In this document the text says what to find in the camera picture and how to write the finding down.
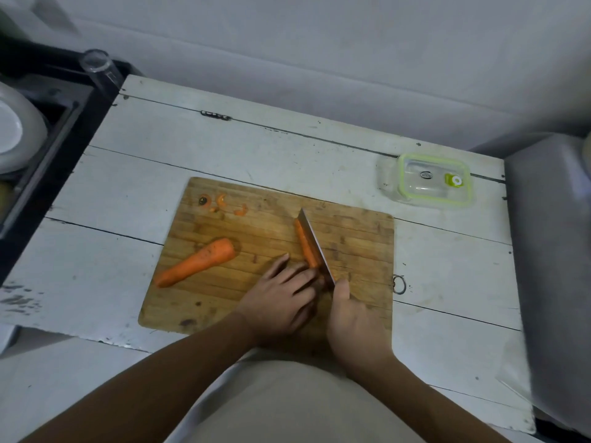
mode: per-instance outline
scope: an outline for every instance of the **container lid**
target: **container lid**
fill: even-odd
[[[472,201],[470,168],[460,160],[403,154],[398,157],[398,191],[413,203],[464,207]]]

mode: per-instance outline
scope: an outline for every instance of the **carrot piece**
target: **carrot piece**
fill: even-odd
[[[159,288],[167,288],[194,273],[218,266],[235,257],[236,251],[230,239],[218,239],[206,245],[197,253],[193,253],[186,260],[156,275],[154,284]]]
[[[311,269],[320,267],[320,261],[318,261],[314,256],[312,248],[310,247],[310,244],[306,239],[306,235],[304,234],[304,229],[301,228],[300,221],[297,218],[294,220],[294,225],[295,232],[297,234],[298,239],[300,240],[301,250],[304,253],[304,259],[308,263],[308,266]]]
[[[244,216],[247,213],[248,213],[248,207],[246,204],[242,204],[241,210],[234,210],[234,214],[237,216]]]
[[[221,193],[219,196],[216,197],[216,203],[220,206],[220,208],[224,208],[227,204],[223,201],[223,198],[226,196],[226,193]]]
[[[200,207],[207,208],[211,205],[211,197],[207,194],[200,194],[198,203]]]

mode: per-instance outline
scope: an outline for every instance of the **metal hinge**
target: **metal hinge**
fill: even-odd
[[[210,118],[215,118],[217,120],[229,121],[232,119],[231,116],[221,115],[219,113],[214,113],[212,111],[200,110],[199,113],[201,113],[203,116],[209,116]]]

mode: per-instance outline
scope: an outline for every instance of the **carrot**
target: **carrot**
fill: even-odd
[[[219,196],[216,197],[216,203],[220,206],[220,208],[224,208],[227,204],[223,201],[223,198],[226,196],[226,193],[221,193]]]
[[[234,214],[237,216],[244,216],[247,213],[248,213],[248,207],[246,204],[242,204],[241,210],[234,210]]]
[[[211,197],[207,194],[199,195],[199,206],[203,208],[207,208],[211,205]]]
[[[159,288],[167,288],[194,273],[218,266],[235,257],[236,251],[230,239],[218,239],[206,245],[197,253],[193,253],[186,260],[156,275],[154,284]]]
[[[300,240],[301,250],[304,253],[304,259],[308,263],[308,266],[311,269],[320,267],[320,261],[316,260],[316,257],[312,252],[312,248],[310,247],[310,244],[306,239],[306,235],[304,234],[304,229],[301,228],[300,221],[297,218],[294,220],[294,225],[295,232],[297,233],[297,237]]]

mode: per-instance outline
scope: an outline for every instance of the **white plate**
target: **white plate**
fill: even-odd
[[[0,82],[0,174],[19,170],[47,137],[41,113],[25,96]]]

